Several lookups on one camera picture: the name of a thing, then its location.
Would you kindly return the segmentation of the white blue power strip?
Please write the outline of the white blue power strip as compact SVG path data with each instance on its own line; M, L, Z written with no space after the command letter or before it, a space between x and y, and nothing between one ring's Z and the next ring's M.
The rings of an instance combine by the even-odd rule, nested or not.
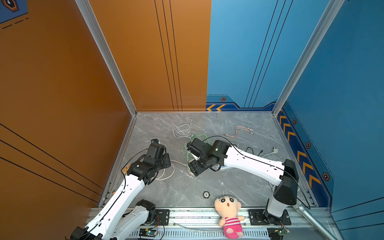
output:
M220 171L227 171L227 170L231 170L233 169L233 167L229 167L229 166L222 166Z

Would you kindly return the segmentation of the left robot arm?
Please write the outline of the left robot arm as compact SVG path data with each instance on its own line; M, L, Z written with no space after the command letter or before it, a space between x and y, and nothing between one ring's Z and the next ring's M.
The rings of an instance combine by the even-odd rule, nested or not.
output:
M124 180L108 203L86 227L77 227L70 239L125 240L140 225L151 223L156 205L149 201L140 201L127 216L123 214L137 194L156 179L159 171L170 166L167 148L158 139L151 140L147 153L130 165Z

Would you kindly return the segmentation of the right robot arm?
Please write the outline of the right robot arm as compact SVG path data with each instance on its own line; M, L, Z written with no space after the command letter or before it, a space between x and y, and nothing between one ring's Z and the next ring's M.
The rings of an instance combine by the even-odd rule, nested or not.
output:
M299 176L293 161L268 160L220 140L210 145L194 139L187 143L187 152L193 155L194 159L188 166L196 177L207 169L217 172L225 167L240 169L268 181L274 186L273 195L269 198L264 212L257 216L270 225L290 224L286 208L297 204L299 188Z

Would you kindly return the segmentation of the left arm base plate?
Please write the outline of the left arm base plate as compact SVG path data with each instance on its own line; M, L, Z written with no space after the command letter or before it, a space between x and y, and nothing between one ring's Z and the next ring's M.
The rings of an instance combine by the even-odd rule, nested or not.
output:
M154 218L154 225L168 226L170 219L170 210L169 209L156 209L156 214Z

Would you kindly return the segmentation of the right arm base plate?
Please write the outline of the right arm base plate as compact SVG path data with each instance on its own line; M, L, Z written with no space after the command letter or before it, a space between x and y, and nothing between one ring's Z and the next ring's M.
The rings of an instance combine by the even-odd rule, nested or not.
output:
M264 225L275 225L275 226L290 226L292 224L289 213L287 210L283 211L281 217L275 217L267 213L267 210L262 209L250 209L248 210L249 218L252 226L264 226Z

